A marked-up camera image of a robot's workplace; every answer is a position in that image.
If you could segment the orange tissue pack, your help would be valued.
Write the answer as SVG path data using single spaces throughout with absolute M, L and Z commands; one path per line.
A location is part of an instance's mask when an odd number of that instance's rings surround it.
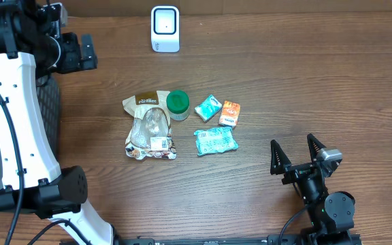
M 240 104 L 225 101 L 219 117 L 219 125 L 235 128 L 238 124 L 240 109 Z

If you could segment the large teal wipes pack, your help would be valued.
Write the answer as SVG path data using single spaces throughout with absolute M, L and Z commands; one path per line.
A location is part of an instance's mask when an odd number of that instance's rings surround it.
M 197 154 L 203 156 L 237 150 L 239 146 L 233 138 L 232 131 L 231 127 L 215 127 L 195 131 Z

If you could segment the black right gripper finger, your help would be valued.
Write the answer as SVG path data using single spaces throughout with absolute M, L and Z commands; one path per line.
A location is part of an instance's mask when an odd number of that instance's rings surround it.
M 276 140 L 272 140 L 270 142 L 270 146 L 272 156 L 270 163 L 270 174 L 279 175 L 286 173 L 291 166 L 289 158 Z
M 311 133 L 307 135 L 307 142 L 310 151 L 311 161 L 312 162 L 322 161 L 323 155 L 321 153 L 321 150 L 325 149 L 326 146 L 322 144 L 320 141 L 318 141 L 317 138 Z

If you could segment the small teal tissue pack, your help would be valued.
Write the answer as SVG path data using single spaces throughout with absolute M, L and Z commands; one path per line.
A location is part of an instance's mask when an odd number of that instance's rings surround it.
M 209 95 L 200 105 L 195 107 L 195 112 L 204 122 L 207 122 L 221 110 L 222 106 L 222 103 L 214 95 Z

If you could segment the green lid jar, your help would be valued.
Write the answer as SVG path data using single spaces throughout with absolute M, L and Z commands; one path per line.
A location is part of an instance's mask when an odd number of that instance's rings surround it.
M 184 91 L 175 90 L 170 92 L 167 96 L 166 104 L 171 119 L 182 121 L 188 118 L 190 114 L 190 100 Z

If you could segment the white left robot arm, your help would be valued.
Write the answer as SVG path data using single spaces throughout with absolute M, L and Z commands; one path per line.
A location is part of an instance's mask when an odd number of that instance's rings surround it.
M 0 1 L 0 212 L 35 214 L 77 244 L 117 244 L 88 200 L 79 166 L 56 159 L 59 90 L 52 75 L 97 68 L 93 39 L 62 33 L 61 3 Z

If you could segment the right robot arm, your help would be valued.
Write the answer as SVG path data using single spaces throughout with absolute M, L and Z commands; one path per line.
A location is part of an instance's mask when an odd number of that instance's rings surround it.
M 270 174 L 282 175 L 283 184 L 292 184 L 304 207 L 292 215 L 281 232 L 273 239 L 277 244 L 286 240 L 288 226 L 304 212 L 308 213 L 311 227 L 301 230 L 289 239 L 294 244 L 360 244 L 359 235 L 351 235 L 354 227 L 355 198 L 345 191 L 329 193 L 325 179 L 342 162 L 337 148 L 328 148 L 313 134 L 307 135 L 310 162 L 293 165 L 276 140 L 270 142 Z

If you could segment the brown snack bag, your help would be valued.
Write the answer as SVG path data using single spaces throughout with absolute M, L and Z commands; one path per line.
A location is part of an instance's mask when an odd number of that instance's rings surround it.
M 174 160 L 171 118 L 167 110 L 168 91 L 150 91 L 122 101 L 133 124 L 125 140 L 125 153 L 139 161 L 145 158 Z

